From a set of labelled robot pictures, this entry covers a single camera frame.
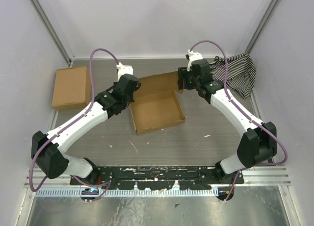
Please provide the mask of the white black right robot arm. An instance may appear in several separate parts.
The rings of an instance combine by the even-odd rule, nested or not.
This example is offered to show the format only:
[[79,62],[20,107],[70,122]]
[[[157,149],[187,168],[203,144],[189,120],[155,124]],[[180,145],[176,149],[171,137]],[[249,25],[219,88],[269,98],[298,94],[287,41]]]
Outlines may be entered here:
[[215,164],[214,174],[219,183],[227,184],[233,179],[233,173],[254,167],[276,155],[275,125],[272,122],[264,123],[249,113],[225,89],[221,80],[213,79],[207,60],[198,59],[188,67],[179,67],[178,88],[195,89],[200,97],[231,122],[241,136],[236,152]]

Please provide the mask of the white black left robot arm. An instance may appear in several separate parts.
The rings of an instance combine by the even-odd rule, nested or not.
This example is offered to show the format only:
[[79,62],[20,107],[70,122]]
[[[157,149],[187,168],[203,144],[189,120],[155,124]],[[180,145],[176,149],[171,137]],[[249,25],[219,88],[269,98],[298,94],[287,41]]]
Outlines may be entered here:
[[99,184],[100,172],[91,160],[71,157],[66,152],[90,129],[126,109],[134,101],[133,94],[140,86],[137,77],[124,74],[63,125],[47,133],[36,132],[32,137],[31,158],[46,177],[54,179],[65,174],[76,176],[87,185]]

